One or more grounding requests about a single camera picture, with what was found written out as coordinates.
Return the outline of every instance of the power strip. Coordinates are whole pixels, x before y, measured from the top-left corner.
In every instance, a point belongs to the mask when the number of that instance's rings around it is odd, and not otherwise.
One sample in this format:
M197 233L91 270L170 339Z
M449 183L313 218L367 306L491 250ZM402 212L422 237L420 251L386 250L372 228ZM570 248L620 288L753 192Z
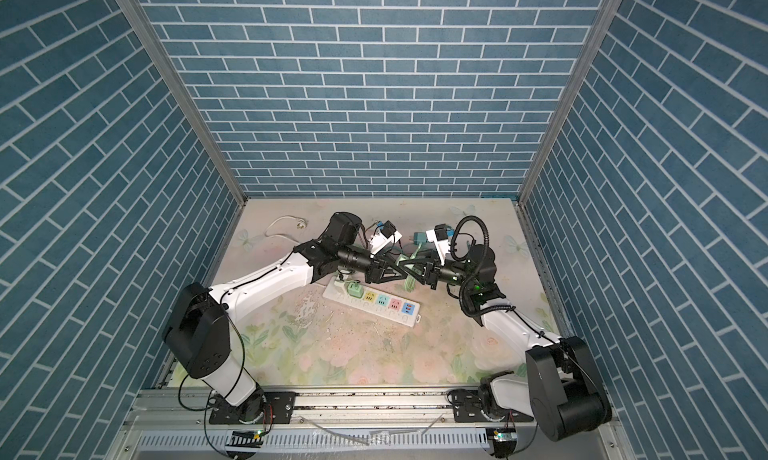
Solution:
M338 301L343 305L368 311L383 319L397 321L410 327L413 327L421 320L421 316L418 314L420 305L416 301L404 299L368 286L362 287L362 298L355 298L346 292L344 282L334 281L328 284L322 296L329 300Z

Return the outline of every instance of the brick wall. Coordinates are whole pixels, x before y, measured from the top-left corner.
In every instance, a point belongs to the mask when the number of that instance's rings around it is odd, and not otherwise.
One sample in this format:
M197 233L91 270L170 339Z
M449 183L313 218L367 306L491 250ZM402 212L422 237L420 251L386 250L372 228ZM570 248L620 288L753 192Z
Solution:
M0 458L91 458L233 199L113 0L0 12Z
M639 458L768 458L768 0L624 0L531 197Z
M600 0L140 0L251 196L510 196Z

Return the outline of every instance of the floral mat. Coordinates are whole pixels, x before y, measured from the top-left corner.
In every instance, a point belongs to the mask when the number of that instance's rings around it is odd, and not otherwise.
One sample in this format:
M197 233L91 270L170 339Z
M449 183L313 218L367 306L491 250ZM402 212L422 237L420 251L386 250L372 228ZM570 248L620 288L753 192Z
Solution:
M284 219L268 234L298 241L319 235L336 211L361 217L365 225L391 220L406 240L440 223L456 225L474 214L488 225L496 254L496 282L520 311L544 328L557 331L542 284L525 244L514 207L495 199L337 199L251 200L235 230L214 282L226 282L274 262L293 247L286 239L265 237L264 228L281 215L308 220L305 229ZM466 231L480 238L479 229ZM416 284L374 285L421 304L413 328L381 319L322 297L327 279L286 293L255 310L238 324L246 351L246 369L265 386L419 385L475 383L483 376L512 369L525 378L524 358L503 340L461 313L458 302ZM240 341L231 334L232 351L242 358ZM185 372L176 365L168 386L178 386ZM197 380L186 386L202 386Z

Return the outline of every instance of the ventilation grille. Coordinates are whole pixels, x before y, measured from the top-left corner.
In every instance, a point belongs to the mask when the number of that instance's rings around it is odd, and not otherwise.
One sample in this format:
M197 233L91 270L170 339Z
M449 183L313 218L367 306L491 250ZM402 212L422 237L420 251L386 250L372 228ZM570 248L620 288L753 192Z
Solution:
M380 431L375 435L370 430L362 428L339 428L336 430L344 436L351 436L360 440L355 442L349 438L334 436L317 428L275 430L264 437L261 448L230 447L231 451L241 452L339 452L345 450L364 449L418 449L418 448L487 448L488 438L485 428L433 428L426 434L405 433L389 435L386 431ZM231 440L229 431L208 432L208 438L218 448ZM205 451L210 449L203 432L192 431L154 431L144 432L139 441L139 449L142 451Z

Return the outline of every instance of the white power cord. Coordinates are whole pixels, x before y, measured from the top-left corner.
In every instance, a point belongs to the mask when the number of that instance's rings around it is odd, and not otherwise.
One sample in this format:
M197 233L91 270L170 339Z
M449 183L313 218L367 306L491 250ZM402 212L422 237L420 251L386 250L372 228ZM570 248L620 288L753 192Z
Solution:
M272 223L270 223L269 226L266 227L266 229L264 230L264 238L271 238L271 237L274 237L274 236L279 236L279 237L284 238L284 239L286 239L286 240L288 240L290 242L293 242L293 243L295 243L297 245L300 244L301 243L300 241L298 241L296 239L293 239L293 238L291 238L288 235L283 235L282 233L274 233L273 235L268 235L266 233L266 232L268 232L270 230L270 228L272 228L274 226L275 223L281 221L282 219L288 219L288 218L293 218L294 220L297 221L296 227L298 229L304 229L304 228L306 228L306 225L308 224L306 219L301 218L300 216L283 215L283 216L279 217L278 219L275 219L275 221L273 221Z

